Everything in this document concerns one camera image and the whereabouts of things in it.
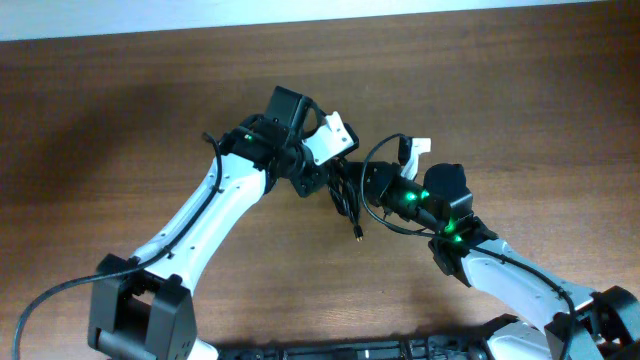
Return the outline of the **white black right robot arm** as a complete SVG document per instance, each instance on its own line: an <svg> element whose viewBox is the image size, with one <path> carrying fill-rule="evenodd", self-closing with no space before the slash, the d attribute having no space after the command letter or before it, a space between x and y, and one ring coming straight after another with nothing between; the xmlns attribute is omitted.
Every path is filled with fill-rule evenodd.
<svg viewBox="0 0 640 360"><path fill-rule="evenodd" d="M489 359L636 359L639 301L613 286L596 291L554 275L518 254L472 210L459 164L437 164L422 183L397 163L355 163L348 176L367 207L419 224L434 261L447 276L514 310L488 326Z"/></svg>

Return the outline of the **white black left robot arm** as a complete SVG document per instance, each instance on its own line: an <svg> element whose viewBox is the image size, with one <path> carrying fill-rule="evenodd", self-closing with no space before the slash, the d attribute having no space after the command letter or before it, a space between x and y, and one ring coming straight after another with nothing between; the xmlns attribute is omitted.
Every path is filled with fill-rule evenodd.
<svg viewBox="0 0 640 360"><path fill-rule="evenodd" d="M151 240L123 259L107 255L92 286L88 345L112 359L216 359L200 339L199 280L238 220L281 180L307 197L331 160L359 145L338 112L277 86L264 112L221 139L205 178Z"/></svg>

